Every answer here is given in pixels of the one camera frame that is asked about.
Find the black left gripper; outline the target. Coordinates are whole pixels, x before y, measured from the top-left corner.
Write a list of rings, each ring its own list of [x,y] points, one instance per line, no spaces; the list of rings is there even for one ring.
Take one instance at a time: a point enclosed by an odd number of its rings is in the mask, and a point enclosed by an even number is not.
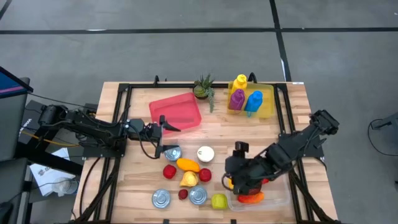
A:
[[[161,127],[162,132],[163,132],[163,129],[165,129],[167,131],[175,131],[175,132],[181,131],[180,129],[172,126],[167,121],[165,121],[164,115],[160,116],[159,123],[156,123],[156,124]],[[147,140],[146,137],[144,137],[144,131],[143,131],[145,125],[146,124],[143,122],[142,119],[128,119],[126,121],[127,137],[132,141],[139,141],[139,145],[140,145],[141,150],[145,156],[147,156],[148,158],[159,158],[160,155],[162,153],[164,153],[165,151],[178,147],[178,145],[162,145],[162,143],[161,143],[162,137],[157,142]],[[154,146],[154,148],[155,148],[154,156],[150,156],[147,153],[147,151],[144,149],[143,142],[149,142]]]

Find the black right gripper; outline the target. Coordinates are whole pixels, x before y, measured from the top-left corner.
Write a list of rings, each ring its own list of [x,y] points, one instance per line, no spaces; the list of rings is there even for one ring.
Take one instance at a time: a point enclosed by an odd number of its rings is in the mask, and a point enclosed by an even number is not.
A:
[[[233,193],[240,195],[241,188],[262,187],[262,176],[266,173],[266,158],[256,156],[252,159],[243,159],[229,156],[225,160],[226,175],[234,185]]]

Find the blue-labelled tin can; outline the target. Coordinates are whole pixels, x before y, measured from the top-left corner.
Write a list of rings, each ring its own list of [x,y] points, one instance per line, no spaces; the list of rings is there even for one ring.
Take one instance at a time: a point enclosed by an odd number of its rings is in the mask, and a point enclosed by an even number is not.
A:
[[[171,162],[177,161],[182,156],[182,150],[179,146],[168,149],[164,152],[164,156]]]

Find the dark red apple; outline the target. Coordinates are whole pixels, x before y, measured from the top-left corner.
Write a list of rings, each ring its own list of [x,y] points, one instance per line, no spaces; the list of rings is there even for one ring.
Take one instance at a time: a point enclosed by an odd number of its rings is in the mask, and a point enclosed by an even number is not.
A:
[[[261,191],[261,187],[243,187],[240,190],[241,195],[255,195]]]

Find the orange-yellow mango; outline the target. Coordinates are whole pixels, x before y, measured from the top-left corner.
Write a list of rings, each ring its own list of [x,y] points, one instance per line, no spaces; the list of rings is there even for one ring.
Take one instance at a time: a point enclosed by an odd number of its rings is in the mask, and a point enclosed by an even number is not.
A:
[[[196,173],[200,171],[200,165],[191,159],[179,158],[177,159],[176,163],[178,168],[181,170],[192,171]]]

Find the blue squeeze bottle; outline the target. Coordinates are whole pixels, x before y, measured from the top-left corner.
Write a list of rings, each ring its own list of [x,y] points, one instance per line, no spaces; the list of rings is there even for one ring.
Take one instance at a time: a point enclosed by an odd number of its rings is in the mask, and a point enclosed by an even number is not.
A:
[[[244,110],[246,112],[246,116],[248,118],[251,117],[254,113],[257,113],[258,109],[262,105],[262,98],[263,98],[263,94],[259,90],[254,91],[248,97],[248,100],[246,102],[246,106],[244,108]]]

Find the yellow squeeze bottle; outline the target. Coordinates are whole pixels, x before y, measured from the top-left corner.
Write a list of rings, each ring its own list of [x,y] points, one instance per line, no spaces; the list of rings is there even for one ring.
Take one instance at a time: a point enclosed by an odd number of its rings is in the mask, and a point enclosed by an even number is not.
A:
[[[231,92],[234,93],[238,89],[245,90],[247,88],[247,85],[247,77],[244,74],[239,74],[233,81]]]

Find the pink plastic tray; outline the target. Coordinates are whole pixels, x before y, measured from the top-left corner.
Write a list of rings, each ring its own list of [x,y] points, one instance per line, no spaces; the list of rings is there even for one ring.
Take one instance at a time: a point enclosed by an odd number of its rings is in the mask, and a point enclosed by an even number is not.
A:
[[[201,124],[201,114],[193,93],[184,93],[149,103],[152,122],[160,123],[165,116],[166,122],[183,131]]]

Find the red round fruit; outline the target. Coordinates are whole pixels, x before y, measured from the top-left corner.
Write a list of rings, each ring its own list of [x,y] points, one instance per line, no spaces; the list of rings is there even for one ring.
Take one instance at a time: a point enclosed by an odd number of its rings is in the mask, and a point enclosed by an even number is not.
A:
[[[166,165],[162,172],[163,176],[166,179],[173,179],[176,173],[177,173],[177,168],[170,164]]]
[[[211,170],[207,168],[200,169],[198,175],[201,182],[209,182],[212,178]]]

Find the clear plastic container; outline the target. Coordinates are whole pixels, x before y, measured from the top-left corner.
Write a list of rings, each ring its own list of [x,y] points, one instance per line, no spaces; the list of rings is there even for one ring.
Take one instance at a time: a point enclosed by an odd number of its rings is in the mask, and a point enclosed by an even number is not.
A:
[[[290,190],[287,182],[287,174],[284,174],[275,181],[264,184],[261,189],[264,199],[259,203],[241,203],[238,201],[237,195],[225,190],[228,207],[234,212],[265,211],[284,207],[290,203]]]

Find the green apple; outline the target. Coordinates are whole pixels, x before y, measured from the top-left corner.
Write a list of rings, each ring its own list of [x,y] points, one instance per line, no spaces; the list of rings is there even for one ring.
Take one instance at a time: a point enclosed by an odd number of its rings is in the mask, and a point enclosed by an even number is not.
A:
[[[225,210],[228,208],[228,199],[225,194],[214,194],[211,198],[212,209]]]

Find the silver tin can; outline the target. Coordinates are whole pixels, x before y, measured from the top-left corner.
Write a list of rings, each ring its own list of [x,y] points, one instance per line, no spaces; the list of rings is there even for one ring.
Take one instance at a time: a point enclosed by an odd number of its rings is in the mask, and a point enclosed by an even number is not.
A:
[[[215,156],[214,149],[210,146],[201,146],[197,150],[197,157],[201,162],[210,162]]]
[[[170,205],[170,192],[165,189],[157,189],[152,195],[152,204],[155,208],[167,208]]]

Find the pale yellow lumpy fruit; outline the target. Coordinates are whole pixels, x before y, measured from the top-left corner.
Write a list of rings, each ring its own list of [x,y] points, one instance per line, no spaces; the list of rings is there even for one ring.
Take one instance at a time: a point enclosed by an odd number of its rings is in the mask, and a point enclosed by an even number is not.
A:
[[[186,171],[180,181],[181,187],[194,187],[198,184],[199,179],[195,172]]]

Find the red-labelled tin can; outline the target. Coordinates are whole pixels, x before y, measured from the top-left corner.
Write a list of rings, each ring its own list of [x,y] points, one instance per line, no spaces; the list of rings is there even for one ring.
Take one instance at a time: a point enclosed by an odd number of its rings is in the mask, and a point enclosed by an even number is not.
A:
[[[188,197],[192,204],[203,205],[207,200],[207,191],[203,186],[197,185],[190,189]]]

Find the potted succulent plant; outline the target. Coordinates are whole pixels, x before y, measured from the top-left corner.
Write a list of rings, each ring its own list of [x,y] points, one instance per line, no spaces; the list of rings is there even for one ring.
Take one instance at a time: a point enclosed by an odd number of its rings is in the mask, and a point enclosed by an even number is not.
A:
[[[206,77],[203,75],[200,79],[194,81],[193,94],[199,100],[208,100],[210,106],[210,113],[214,111],[214,97],[215,91],[211,87],[214,80],[211,79],[211,74],[209,73]]]

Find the yellow plastic tray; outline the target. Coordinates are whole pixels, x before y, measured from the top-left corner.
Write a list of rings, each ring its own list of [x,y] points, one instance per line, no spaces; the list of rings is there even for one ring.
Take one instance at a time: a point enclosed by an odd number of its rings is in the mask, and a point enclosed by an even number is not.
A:
[[[228,83],[228,102],[227,102],[227,113],[237,116],[247,116],[248,112],[244,110],[248,98],[255,91],[260,91],[262,93],[262,104],[259,106],[256,112],[250,112],[250,118],[270,118],[275,114],[275,100],[274,100],[274,87],[272,85],[263,83],[248,83],[246,89],[244,90],[245,102],[243,103],[241,110],[231,110],[229,109],[229,102],[233,88],[233,82]]]

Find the purple squeeze bottle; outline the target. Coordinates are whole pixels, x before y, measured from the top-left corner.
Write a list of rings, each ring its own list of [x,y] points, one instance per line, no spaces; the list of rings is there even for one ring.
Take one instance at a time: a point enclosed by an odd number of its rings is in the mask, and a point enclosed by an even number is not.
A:
[[[230,110],[240,111],[243,107],[245,99],[244,90],[237,89],[231,94],[228,108]]]

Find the clear plastic cup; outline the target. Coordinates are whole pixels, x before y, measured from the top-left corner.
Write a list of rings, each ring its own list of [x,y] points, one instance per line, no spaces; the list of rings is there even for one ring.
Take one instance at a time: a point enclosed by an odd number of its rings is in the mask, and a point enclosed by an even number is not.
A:
[[[79,182],[77,180],[66,177],[59,177],[52,184],[52,190],[59,197],[62,197],[64,195],[71,195],[76,193],[78,190],[78,185]]]

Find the white paper sheet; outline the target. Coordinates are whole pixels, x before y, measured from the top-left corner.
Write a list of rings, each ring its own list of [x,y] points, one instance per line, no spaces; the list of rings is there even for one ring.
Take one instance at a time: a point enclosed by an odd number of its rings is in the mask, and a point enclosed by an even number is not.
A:
[[[40,193],[44,197],[53,193],[52,185],[54,182],[60,182],[63,180],[63,178],[73,179],[75,177],[73,174],[55,170],[39,164],[32,164],[29,167],[37,185],[40,186]]]

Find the black box with white lettering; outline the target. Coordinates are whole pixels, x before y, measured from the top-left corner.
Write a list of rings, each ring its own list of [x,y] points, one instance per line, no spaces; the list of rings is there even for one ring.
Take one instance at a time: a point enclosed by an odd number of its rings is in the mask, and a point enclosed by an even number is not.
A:
[[[28,144],[29,141],[33,139],[33,137],[24,134],[24,132],[39,136],[37,132],[40,128],[38,124],[38,119],[42,112],[42,106],[43,104],[34,100],[30,100],[25,106],[24,114],[21,121],[21,128],[19,131],[18,142]]]

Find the dark office desk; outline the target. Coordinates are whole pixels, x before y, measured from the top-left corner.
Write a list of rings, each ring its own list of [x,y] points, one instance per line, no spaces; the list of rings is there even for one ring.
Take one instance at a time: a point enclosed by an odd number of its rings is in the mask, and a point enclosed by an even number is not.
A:
[[[27,95],[0,98],[0,224],[16,224],[27,160],[16,158]]]

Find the large flat monitor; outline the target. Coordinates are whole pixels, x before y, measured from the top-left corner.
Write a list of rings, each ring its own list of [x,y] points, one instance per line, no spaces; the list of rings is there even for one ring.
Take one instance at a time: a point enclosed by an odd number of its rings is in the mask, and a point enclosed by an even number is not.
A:
[[[0,99],[32,93],[34,89],[0,66]]]

